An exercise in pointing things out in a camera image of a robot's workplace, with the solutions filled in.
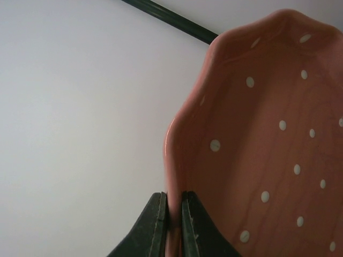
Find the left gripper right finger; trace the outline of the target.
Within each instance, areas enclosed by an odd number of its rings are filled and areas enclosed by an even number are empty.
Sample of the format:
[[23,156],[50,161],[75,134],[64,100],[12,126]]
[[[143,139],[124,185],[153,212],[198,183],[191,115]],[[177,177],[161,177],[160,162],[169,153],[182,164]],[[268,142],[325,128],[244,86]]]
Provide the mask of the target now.
[[182,193],[182,256],[235,257],[240,253],[217,229],[193,191]]

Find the pink polka dot plate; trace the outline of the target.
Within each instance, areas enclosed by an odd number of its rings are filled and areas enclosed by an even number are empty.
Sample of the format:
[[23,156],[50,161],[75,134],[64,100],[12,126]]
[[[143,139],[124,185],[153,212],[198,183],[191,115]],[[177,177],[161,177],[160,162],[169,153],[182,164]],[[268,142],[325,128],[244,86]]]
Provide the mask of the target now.
[[342,256],[342,32],[284,9],[220,34],[164,157],[166,256],[184,191],[242,256]]

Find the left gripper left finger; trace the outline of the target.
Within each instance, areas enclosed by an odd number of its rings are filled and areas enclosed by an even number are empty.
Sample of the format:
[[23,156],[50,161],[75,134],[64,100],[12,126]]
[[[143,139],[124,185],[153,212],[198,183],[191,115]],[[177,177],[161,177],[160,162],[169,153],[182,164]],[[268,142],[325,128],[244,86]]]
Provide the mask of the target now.
[[132,229],[108,257],[165,256],[167,226],[167,195],[153,193]]

